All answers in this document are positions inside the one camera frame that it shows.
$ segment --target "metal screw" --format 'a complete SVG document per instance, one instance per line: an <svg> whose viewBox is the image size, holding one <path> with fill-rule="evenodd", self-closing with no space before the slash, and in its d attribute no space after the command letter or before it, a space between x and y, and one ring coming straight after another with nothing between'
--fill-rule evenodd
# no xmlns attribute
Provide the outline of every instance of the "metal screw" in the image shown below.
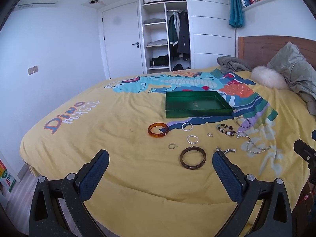
<svg viewBox="0 0 316 237"><path fill-rule="evenodd" d="M40 178L39 178L39 183L42 183L42 182L44 182L45 181L45 177L44 176L41 176Z"/></svg>
<svg viewBox="0 0 316 237"><path fill-rule="evenodd" d="M255 179L255 177L253 175L247 175L247 179L249 181L253 181Z"/></svg>
<svg viewBox="0 0 316 237"><path fill-rule="evenodd" d="M280 178L278 178L278 179L276 180L276 182L277 182L278 184L283 184L283 180L280 179Z"/></svg>
<svg viewBox="0 0 316 237"><path fill-rule="evenodd" d="M68 179L68 180L72 180L72 179L75 178L75 176L76 176L76 175L75 175L74 173L70 173L70 174L67 175L67 179Z"/></svg>

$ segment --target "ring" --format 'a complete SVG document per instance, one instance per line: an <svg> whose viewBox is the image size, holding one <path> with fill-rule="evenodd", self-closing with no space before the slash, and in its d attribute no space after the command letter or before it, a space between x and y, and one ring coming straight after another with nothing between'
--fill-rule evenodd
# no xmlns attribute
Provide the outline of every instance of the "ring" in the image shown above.
<svg viewBox="0 0 316 237"><path fill-rule="evenodd" d="M189 124L189 125L191 125L191 128L190 128L189 130L184 129L184 127L183 127L183 126L184 126L185 124ZM191 123L189 123L189 122L186 122L186 123L183 123L183 124L182 124L182 127L181 127L181 128L182 128L184 131L187 131L187 132L188 132L188 131L191 131L191 130L192 130L193 125L192 125Z"/></svg>
<svg viewBox="0 0 316 237"><path fill-rule="evenodd" d="M162 132L162 133L159 133L159 134L156 134L156 133L153 133L151 130L156 127L156 126L162 126L165 128L165 131ZM164 123L154 123L154 124L151 124L149 127L148 127L148 133L150 136L152 137L163 137L165 136L167 133L169 132L169 128L166 124Z"/></svg>
<svg viewBox="0 0 316 237"><path fill-rule="evenodd" d="M198 152L202 153L202 155L203 155L202 162L200 164L198 164L198 165L195 165L195 166L191 166L191 165L188 165L188 164L184 163L183 162L183 155L186 154L188 151L198 151ZM187 169L198 169L198 168L200 168L201 166L204 165L204 163L206 161L206 154L205 154L205 151L202 148L197 147L197 146L192 146L192 147L188 147L188 148L184 149L181 152L179 158L180 158L181 165L184 166L185 168L187 168Z"/></svg>
<svg viewBox="0 0 316 237"><path fill-rule="evenodd" d="M244 119L248 121L249 126L246 126L246 127L245 127L245 126L241 126L241 125L239 125L239 126L242 127L242 128L248 128L248 127L250 127L250 126L251 126L251 123L250 123L249 119L247 119L247 118L244 118Z"/></svg>
<svg viewBox="0 0 316 237"><path fill-rule="evenodd" d="M176 148L175 143L170 143L170 144L168 145L168 148L169 148L170 150Z"/></svg>
<svg viewBox="0 0 316 237"><path fill-rule="evenodd" d="M196 142L190 142L190 141L189 141L189 137L195 137L195 138L197 139L197 141L196 141ZM196 143L198 143L198 137L195 136L195 135L189 135L189 136L186 138L186 140L187 140L188 143L190 143L190 144L196 144Z"/></svg>

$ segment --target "wardrobe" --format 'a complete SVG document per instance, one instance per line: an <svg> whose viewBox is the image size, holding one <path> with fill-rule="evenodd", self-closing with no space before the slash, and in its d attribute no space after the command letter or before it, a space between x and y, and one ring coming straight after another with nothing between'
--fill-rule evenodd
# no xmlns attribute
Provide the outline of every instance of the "wardrobe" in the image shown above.
<svg viewBox="0 0 316 237"><path fill-rule="evenodd" d="M172 71L179 63L183 69L201 69L217 65L217 57L235 56L235 30L229 25L230 0L167 0L145 3L138 0L141 27L141 52L144 73ZM174 57L168 23L175 13L188 16L190 54ZM148 21L153 18L163 22ZM155 41L166 39L161 44ZM152 58L162 57L163 65Z"/></svg>

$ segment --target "door frame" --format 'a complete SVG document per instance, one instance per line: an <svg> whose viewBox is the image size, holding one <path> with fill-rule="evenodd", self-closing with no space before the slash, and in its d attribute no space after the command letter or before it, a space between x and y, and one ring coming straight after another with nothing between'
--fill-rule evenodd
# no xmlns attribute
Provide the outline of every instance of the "door frame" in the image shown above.
<svg viewBox="0 0 316 237"><path fill-rule="evenodd" d="M106 43L104 40L104 28L103 28L103 22L102 22L102 18L103 18L103 12L123 6L123 5L127 5L130 3L134 3L136 2L136 6L137 6L137 18L138 18L138 33L139 33L139 42L140 45L143 45L141 43L141 29L142 29L142 25L141 25L141 21L140 21L140 15L139 15L139 11L138 11L138 0L122 0L116 3L112 3L110 5L104 6L101 9L98 9L98 22L99 22L99 36L100 36L100 47L101 47L101 57L102 57L102 64L103 64L103 68L104 68L104 73L105 73L105 78L106 79L110 79L110 70L109 70L109 64L107 61L107 55L106 55ZM143 61L143 56L141 56L142 58L142 66L143 66L143 74L144 74L144 61Z"/></svg>

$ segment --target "white door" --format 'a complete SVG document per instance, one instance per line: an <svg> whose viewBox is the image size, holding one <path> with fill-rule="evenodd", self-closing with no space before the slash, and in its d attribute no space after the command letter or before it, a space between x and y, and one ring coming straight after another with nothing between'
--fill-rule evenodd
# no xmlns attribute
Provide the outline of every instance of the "white door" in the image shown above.
<svg viewBox="0 0 316 237"><path fill-rule="evenodd" d="M103 29L110 78L144 74L137 3L103 12Z"/></svg>

